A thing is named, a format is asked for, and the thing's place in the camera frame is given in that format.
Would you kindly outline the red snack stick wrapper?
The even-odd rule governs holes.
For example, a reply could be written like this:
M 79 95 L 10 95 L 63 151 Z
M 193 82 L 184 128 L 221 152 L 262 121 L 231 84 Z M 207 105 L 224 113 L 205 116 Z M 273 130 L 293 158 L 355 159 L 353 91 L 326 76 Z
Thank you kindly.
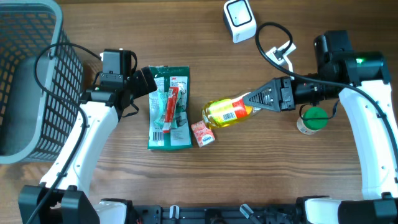
M 162 128 L 163 133 L 169 133 L 172 127 L 172 120 L 175 114 L 179 91 L 180 88 L 178 86 L 172 86 L 169 88 L 164 126 Z

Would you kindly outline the green lid white jar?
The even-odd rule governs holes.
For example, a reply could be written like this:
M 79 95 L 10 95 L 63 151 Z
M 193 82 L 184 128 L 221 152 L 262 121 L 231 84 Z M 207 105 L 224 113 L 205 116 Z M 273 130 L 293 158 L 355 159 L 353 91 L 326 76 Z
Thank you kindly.
M 315 134 L 328 124 L 328 115 L 326 111 L 319 107 L 312 107 L 297 120 L 298 130 L 306 135 Z

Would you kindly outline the yellow Vim dish soap bottle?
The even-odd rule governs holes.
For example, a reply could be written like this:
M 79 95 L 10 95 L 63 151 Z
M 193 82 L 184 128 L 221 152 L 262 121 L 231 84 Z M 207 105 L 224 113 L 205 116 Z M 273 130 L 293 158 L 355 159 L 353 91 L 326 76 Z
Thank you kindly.
M 261 108 L 244 104 L 243 98 L 249 93 L 251 90 L 209 101 L 201 110 L 206 127 L 224 128 L 245 121 L 260 112 Z

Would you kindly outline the green 3M gloves package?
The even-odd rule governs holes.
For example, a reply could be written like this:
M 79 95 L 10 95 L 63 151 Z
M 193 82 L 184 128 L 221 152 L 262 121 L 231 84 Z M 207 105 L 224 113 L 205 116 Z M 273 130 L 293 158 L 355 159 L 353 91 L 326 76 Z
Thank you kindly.
M 190 96 L 190 68 L 188 66 L 150 66 L 149 68 L 157 84 L 157 90 L 168 92 L 170 87 L 178 86 L 180 99 L 177 101 L 177 114 L 175 115 L 177 128 L 170 129 L 169 133 L 163 133 L 162 128 L 158 128 L 154 124 L 159 111 L 157 90 L 149 94 L 150 126 L 147 148 L 149 150 L 174 151 L 192 147 L 187 115 Z

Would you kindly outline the red tissue pack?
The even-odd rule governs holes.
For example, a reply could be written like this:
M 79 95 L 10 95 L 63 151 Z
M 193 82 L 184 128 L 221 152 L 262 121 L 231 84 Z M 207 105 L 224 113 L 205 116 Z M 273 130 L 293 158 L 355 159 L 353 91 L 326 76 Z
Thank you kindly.
M 192 124 L 191 129 L 199 147 L 209 145 L 215 141 L 215 135 L 212 130 L 206 127 L 204 121 Z

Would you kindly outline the mint green sachet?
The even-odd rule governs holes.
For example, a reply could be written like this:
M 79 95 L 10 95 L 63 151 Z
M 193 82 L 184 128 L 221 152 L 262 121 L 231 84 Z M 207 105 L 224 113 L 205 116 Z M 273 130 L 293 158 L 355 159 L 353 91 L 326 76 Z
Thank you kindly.
M 157 99 L 159 100 L 159 111 L 157 112 L 157 116 L 155 117 L 154 124 L 158 128 L 163 128 L 165 122 L 165 113 L 167 107 L 167 98 L 168 92 L 164 92 L 162 90 L 157 90 Z M 177 101 L 180 99 L 180 93 L 177 93 Z M 173 116 L 171 129 L 177 128 L 177 122 L 175 119 L 175 115 Z

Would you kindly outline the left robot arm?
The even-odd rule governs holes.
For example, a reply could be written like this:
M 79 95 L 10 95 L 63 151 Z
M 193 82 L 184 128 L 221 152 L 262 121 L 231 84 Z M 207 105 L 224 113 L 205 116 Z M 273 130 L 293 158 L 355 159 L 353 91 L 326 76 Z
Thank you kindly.
M 138 223 L 130 200 L 88 199 L 90 182 L 101 151 L 123 111 L 134 100 L 157 89 L 148 68 L 137 69 L 130 50 L 106 49 L 99 85 L 85 90 L 76 105 L 72 131 L 38 186 L 26 185 L 19 195 L 23 223 Z

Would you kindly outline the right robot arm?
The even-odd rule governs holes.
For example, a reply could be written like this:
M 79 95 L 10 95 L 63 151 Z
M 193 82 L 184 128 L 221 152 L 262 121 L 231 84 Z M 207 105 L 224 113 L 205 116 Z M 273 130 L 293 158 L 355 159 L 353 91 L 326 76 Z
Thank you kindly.
M 285 111 L 296 105 L 338 98 L 349 118 L 362 175 L 362 200 L 325 196 L 298 199 L 304 223 L 397 222 L 397 124 L 391 77 L 379 52 L 355 52 L 344 30 L 314 41 L 317 72 L 289 70 L 243 98 L 256 108 Z

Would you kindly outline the white barcode scanner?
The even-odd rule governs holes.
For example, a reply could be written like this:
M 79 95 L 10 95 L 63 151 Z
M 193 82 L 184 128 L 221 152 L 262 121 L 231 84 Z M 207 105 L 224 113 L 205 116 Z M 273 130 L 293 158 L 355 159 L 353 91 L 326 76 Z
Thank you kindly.
M 254 37 L 257 23 L 248 0 L 230 0 L 223 6 L 223 20 L 233 43 Z

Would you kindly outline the grey plastic mesh basket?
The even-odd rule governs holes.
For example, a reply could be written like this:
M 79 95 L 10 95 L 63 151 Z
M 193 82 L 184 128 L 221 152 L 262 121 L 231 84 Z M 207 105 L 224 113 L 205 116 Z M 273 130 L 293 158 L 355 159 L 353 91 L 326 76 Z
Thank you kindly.
M 54 161 L 77 117 L 83 64 L 55 1 L 1 1 L 1 163 Z

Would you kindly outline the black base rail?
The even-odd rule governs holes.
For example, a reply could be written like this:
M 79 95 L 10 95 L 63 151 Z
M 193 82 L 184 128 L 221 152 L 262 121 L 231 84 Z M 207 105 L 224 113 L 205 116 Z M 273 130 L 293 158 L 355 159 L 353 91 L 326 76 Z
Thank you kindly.
M 211 223 L 300 223 L 295 205 L 250 206 L 252 214 L 245 215 L 240 207 L 161 207 L 135 206 L 130 223 L 143 224 L 211 224 Z

